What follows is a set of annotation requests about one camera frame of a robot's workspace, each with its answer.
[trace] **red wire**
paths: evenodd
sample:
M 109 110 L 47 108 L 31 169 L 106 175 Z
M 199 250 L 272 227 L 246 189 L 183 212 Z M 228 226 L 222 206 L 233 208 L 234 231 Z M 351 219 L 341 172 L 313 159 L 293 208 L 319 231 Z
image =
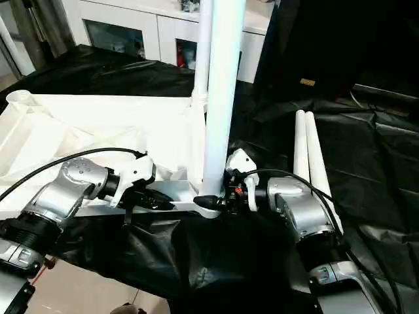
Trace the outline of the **red wire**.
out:
M 57 258 L 54 257 L 51 259 L 51 262 L 55 262 L 56 260 Z M 38 279 L 44 273 L 45 270 L 46 270 L 46 266 L 43 266 L 41 271 L 38 273 L 38 275 L 34 278 L 34 280 L 32 280 L 32 285 L 35 285 L 35 283 L 38 281 Z

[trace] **cabinet door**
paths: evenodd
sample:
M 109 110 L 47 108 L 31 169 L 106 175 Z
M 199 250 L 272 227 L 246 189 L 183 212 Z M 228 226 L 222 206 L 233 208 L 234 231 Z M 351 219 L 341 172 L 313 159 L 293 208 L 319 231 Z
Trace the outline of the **cabinet door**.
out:
M 76 44 L 160 60 L 155 14 L 80 0 L 62 3 Z
M 196 42 L 198 41 L 199 23 L 165 16 L 158 16 L 158 34 L 160 36 L 160 56 L 161 61 L 173 65 L 185 62 L 185 66 L 190 66 L 191 47 L 196 54 Z M 261 57 L 264 36 L 254 33 L 243 32 L 242 54 L 240 56 L 240 66 L 238 79 L 244 82 L 253 83 L 255 80 L 257 65 Z
M 199 23 L 157 16 L 161 61 L 194 69 Z

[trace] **white shelf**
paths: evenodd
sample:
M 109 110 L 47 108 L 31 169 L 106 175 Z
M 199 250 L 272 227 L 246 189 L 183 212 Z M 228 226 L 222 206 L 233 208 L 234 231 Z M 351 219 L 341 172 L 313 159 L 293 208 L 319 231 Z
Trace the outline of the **white shelf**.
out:
M 180 11 L 177 0 L 88 0 L 86 2 L 101 3 L 114 7 L 199 22 L 199 13 L 186 13 Z M 244 17 L 244 31 L 266 35 L 273 8 L 273 2 L 262 3 L 258 0 L 247 0 L 246 14 Z

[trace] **white pole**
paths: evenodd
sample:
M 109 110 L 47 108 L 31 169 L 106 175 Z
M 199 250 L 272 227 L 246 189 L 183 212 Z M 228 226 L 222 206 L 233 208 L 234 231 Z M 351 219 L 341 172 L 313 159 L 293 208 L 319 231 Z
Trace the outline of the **white pole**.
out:
M 323 161 L 323 154 L 321 153 L 316 121 L 314 120 L 314 114 L 308 112 L 305 114 L 305 117 L 307 129 L 308 162 L 310 164 L 310 177 L 312 184 L 315 188 L 331 196 L 329 181 L 327 180 L 326 167 Z M 336 218 L 336 222 L 338 223 L 340 231 L 343 233 L 342 223 L 339 219 L 339 216 L 336 214 L 335 206 L 333 206 L 333 203 L 330 201 L 327 201 L 327 203 L 333 212 L 333 216 Z
M 306 118 L 303 110 L 295 113 L 294 174 L 310 182 Z
M 210 69 L 211 32 L 213 0 L 201 0 L 199 17 L 199 38 L 196 47 L 194 94 L 208 94 Z
M 15 62 L 19 72 L 22 75 L 29 75 L 34 72 L 35 68 L 31 62 L 25 62 L 16 45 L 13 42 L 12 37 L 10 36 L 9 31 L 7 30 L 6 24 L 0 16 L 0 36 L 5 42 L 7 49 L 9 50 L 13 61 Z
M 209 97 L 201 195 L 221 192 L 246 0 L 215 0 L 209 64 Z

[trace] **black cable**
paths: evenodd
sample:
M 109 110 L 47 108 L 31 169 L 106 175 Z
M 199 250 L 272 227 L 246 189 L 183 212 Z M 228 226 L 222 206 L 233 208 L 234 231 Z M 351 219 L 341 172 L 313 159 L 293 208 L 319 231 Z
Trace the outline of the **black cable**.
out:
M 86 150 L 84 152 L 78 152 L 76 154 L 72 154 L 72 155 L 69 155 L 67 157 L 63 157 L 63 158 L 60 158 L 58 160 L 54 160 L 53 162 L 50 162 L 49 164 L 46 164 L 45 166 L 42 166 L 42 167 L 32 171 L 30 174 L 21 178 L 18 182 L 14 183 L 10 188 L 5 190 L 0 195 L 0 201 L 3 201 L 11 192 L 16 190 L 19 186 L 24 184 L 30 178 L 36 176 L 38 173 L 41 173 L 42 171 L 47 170 L 48 168 L 54 167 L 54 166 L 56 166 L 60 163 L 66 162 L 70 159 L 80 157 L 80 156 L 84 156 L 84 155 L 93 154 L 95 152 L 129 152 L 130 154 L 133 154 L 137 159 L 145 156 L 145 154 L 140 153 L 136 150 L 132 150 L 132 149 L 128 149 L 128 148 L 118 148 L 118 147 L 95 148 L 95 149 Z
M 346 209 L 344 208 L 343 205 L 339 204 L 336 200 L 334 200 L 332 197 L 327 195 L 325 192 L 317 189 L 315 186 L 313 186 L 307 180 L 303 179 L 302 177 L 300 177 L 300 176 L 298 176 L 298 175 L 296 175 L 292 172 L 288 172 L 286 170 L 256 169 L 256 170 L 252 170 L 252 171 L 249 171 L 249 172 L 245 173 L 245 175 L 248 176 L 248 175 L 252 175 L 254 173 L 263 173 L 263 172 L 281 173 L 282 175 L 290 176 L 290 177 L 295 178 L 296 180 L 299 180 L 300 182 L 304 183 L 308 188 L 310 188 L 314 193 L 316 193 L 316 195 L 319 197 L 320 201 L 324 204 L 327 213 L 329 214 L 329 217 L 331 219 L 331 223 L 333 225 L 333 228 L 335 229 L 335 232 L 336 232 L 338 238 L 343 239 L 343 234 L 340 231 L 340 228 L 339 228 L 339 225 L 336 221 L 336 218 L 335 218 L 329 204 L 326 202 L 325 198 L 328 199 L 329 201 L 331 201 L 336 206 L 340 207 L 342 210 L 346 211 Z M 349 221 L 354 225 L 356 232 L 358 233 L 361 240 L 364 242 L 365 246 L 368 248 L 368 250 L 372 254 L 373 258 L 376 260 L 378 266 L 380 267 L 382 273 L 384 274 L 384 277 L 386 278 L 387 282 L 389 283 L 390 288 L 392 289 L 392 293 L 393 293 L 394 298 L 395 298 L 396 307 L 394 307 L 394 304 L 391 301 L 390 297 L 386 294 L 384 289 L 378 284 L 377 280 L 372 275 L 372 273 L 362 264 L 362 262 L 356 257 L 356 255 L 349 248 L 346 250 L 346 253 L 354 261 L 355 265 L 365 274 L 365 276 L 371 282 L 373 287 L 377 290 L 379 295 L 381 295 L 382 299 L 387 303 L 387 306 L 389 307 L 389 309 L 391 309 L 392 312 L 395 311 L 398 314 L 404 314 L 403 304 L 401 302 L 400 293 L 399 293 L 399 290 L 397 288 L 397 285 L 395 284 L 395 281 L 392 279 L 389 271 L 385 267 L 384 263 L 381 261 L 380 257 L 374 251 L 374 249 L 372 248 L 371 244 L 369 243 L 367 237 L 361 231 L 359 226 L 357 224 L 355 224 L 354 222 L 352 222 L 351 220 L 349 220 Z

